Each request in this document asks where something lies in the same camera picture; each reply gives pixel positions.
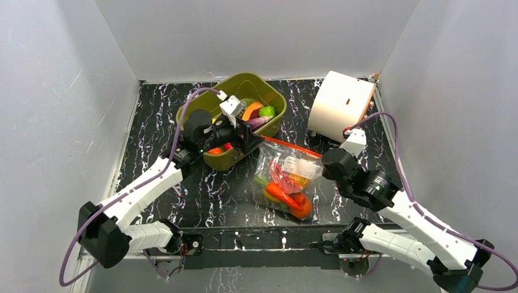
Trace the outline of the red toy chili pepper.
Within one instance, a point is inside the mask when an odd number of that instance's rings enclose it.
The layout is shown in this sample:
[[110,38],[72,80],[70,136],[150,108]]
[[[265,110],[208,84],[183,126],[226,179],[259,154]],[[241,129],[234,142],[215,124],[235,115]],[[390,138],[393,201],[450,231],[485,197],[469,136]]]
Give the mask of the red toy chili pepper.
[[284,171],[282,167],[274,161],[270,162],[269,174],[271,179],[288,194],[302,192],[310,183],[308,178]]

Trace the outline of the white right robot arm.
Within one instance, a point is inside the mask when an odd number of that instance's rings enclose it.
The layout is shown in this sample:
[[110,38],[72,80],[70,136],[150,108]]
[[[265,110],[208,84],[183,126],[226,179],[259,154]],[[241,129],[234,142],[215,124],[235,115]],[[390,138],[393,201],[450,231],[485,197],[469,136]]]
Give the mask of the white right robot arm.
[[483,276],[483,266],[491,257],[479,248],[485,240],[471,243],[447,233],[449,225],[434,226],[420,214],[401,185],[380,170],[364,170],[357,159],[342,148],[321,158],[323,177],[333,180],[342,197],[390,219],[413,238],[408,239],[354,218],[333,239],[333,248],[353,253],[376,251],[391,256],[430,275],[447,292],[472,292]]

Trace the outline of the orange toy fruit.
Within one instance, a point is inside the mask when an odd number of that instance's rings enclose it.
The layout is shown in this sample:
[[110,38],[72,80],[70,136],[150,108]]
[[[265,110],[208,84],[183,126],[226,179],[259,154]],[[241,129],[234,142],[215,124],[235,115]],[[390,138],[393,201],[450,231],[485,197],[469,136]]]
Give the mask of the orange toy fruit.
[[299,220],[306,219],[313,211],[312,201],[302,192],[291,194],[291,197],[299,206],[302,207],[302,210],[290,208],[291,215],[295,216]]

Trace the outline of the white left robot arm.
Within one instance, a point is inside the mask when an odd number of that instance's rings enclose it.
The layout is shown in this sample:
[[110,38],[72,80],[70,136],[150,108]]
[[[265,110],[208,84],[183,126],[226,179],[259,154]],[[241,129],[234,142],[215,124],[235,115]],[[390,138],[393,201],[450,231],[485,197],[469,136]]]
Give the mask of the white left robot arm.
[[165,191],[181,183],[206,151],[230,143],[250,154],[264,137],[240,118],[221,116],[212,121],[207,110],[182,113],[170,151],[118,194],[99,204],[87,202],[79,210],[78,243],[105,269],[128,253],[158,248],[176,255],[184,245],[183,231],[168,220],[134,225],[138,214]]

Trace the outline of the clear zip bag orange zipper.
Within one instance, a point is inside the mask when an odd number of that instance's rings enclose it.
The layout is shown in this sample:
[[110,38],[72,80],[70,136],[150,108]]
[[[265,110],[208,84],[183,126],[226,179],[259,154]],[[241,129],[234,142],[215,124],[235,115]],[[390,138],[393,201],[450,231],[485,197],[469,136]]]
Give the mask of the clear zip bag orange zipper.
[[271,137],[258,149],[253,201],[298,220],[310,218],[315,196],[307,189],[323,173],[322,155]]

